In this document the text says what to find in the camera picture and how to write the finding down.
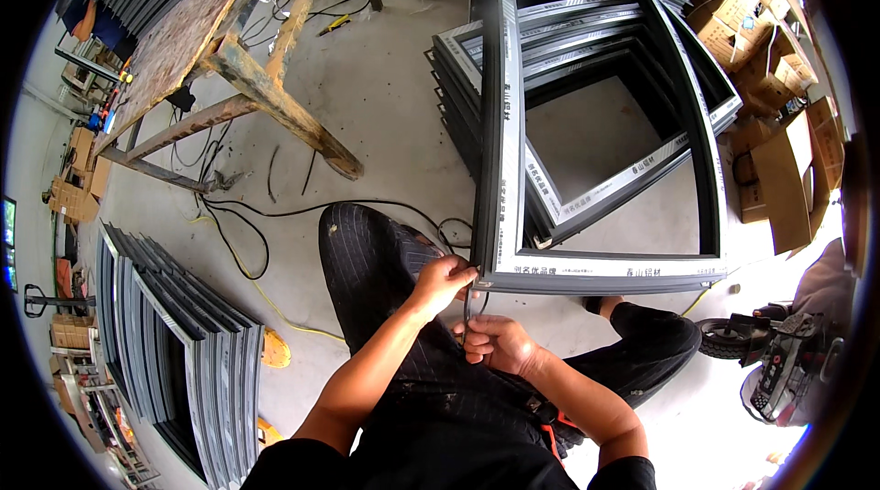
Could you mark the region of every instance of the stack of cardboard boxes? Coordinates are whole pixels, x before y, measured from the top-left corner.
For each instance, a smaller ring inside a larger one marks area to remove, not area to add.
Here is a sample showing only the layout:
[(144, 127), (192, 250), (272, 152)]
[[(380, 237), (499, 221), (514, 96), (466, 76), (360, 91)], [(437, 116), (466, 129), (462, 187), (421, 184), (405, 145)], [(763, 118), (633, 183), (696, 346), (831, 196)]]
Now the stack of cardboard boxes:
[(776, 254), (816, 237), (843, 172), (842, 128), (829, 97), (779, 123), (737, 123), (731, 134), (742, 222), (770, 220)]
[(800, 22), (798, 0), (692, 0), (687, 22), (742, 98), (740, 116), (770, 116), (817, 82), (798, 38), (784, 19)]
[(60, 176), (52, 180), (49, 209), (64, 215), (65, 222), (88, 222), (98, 214), (98, 199), (104, 195), (110, 161), (103, 157), (90, 159), (94, 140), (94, 132), (84, 127), (74, 129), (71, 172), (78, 177), (78, 185)]
[(49, 332), (52, 345), (60, 348), (89, 348), (89, 326), (93, 322), (94, 317), (55, 314)]

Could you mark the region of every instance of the yellow tool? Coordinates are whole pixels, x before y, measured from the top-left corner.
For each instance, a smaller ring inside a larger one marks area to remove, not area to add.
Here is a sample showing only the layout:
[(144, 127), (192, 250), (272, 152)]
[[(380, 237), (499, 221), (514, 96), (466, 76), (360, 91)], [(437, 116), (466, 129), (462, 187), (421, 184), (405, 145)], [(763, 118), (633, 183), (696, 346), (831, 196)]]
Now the yellow tool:
[(318, 33), (318, 37), (321, 37), (325, 33), (330, 33), (336, 28), (341, 28), (349, 22), (351, 22), (351, 18), (349, 18), (348, 15), (342, 15), (341, 17), (334, 20), (333, 23), (331, 23), (329, 26), (321, 30), (320, 33)]

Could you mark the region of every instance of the wall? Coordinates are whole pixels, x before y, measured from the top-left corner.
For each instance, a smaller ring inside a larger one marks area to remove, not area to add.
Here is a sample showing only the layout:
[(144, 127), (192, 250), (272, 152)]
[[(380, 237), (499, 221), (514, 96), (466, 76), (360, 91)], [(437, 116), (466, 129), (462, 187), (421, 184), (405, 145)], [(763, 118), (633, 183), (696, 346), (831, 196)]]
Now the wall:
[[(55, 45), (64, 26), (50, 17), (31, 55), (26, 81), (50, 98), (57, 99), (64, 60), (55, 55)], [(50, 306), (39, 319), (23, 314), (25, 284), (38, 285), (46, 295), (54, 292), (52, 265), (52, 223), (49, 206), (40, 199), (52, 177), (61, 168), (61, 157), (70, 140), (72, 124), (42, 102), (21, 94), (15, 110), (9, 151), (6, 154), (5, 195), (16, 201), (15, 241), (18, 293), (16, 310), (27, 335), (34, 364), (43, 380), (49, 373)]]

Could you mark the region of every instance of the knee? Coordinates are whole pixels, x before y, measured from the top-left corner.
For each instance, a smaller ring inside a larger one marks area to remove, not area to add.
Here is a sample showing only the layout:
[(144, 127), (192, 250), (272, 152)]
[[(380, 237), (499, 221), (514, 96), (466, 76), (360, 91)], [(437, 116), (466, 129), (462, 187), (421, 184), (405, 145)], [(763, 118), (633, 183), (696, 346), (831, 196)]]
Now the knee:
[(682, 352), (687, 352), (688, 356), (696, 354), (699, 350), (699, 344), (703, 340), (703, 335), (699, 332), (697, 324), (691, 320), (678, 317), (675, 333)]
[(365, 206), (354, 203), (335, 203), (327, 206), (318, 222), (318, 242), (334, 241), (351, 232), (356, 221), (363, 220)]
[(675, 319), (667, 321), (665, 327), (667, 347), (670, 353), (691, 357), (699, 350), (702, 334), (691, 320), (675, 315)]

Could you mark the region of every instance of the black pants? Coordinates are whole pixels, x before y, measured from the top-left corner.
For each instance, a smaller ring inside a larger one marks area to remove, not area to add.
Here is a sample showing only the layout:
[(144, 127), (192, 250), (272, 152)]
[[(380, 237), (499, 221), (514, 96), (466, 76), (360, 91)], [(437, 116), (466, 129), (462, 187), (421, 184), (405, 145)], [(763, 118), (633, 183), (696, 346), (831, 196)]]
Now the black pants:
[[(327, 289), (352, 354), (413, 291), (422, 266), (438, 253), (379, 211), (339, 203), (321, 215), (319, 250)], [(673, 312), (619, 304), (610, 317), (621, 340), (565, 362), (638, 407), (677, 374), (699, 348), (690, 320)], [(468, 364), (464, 349), (435, 319), (419, 333), (368, 426), (426, 418), (466, 418), (543, 442), (536, 425), (547, 406), (522, 378)], [(555, 422), (561, 453), (583, 441)]]

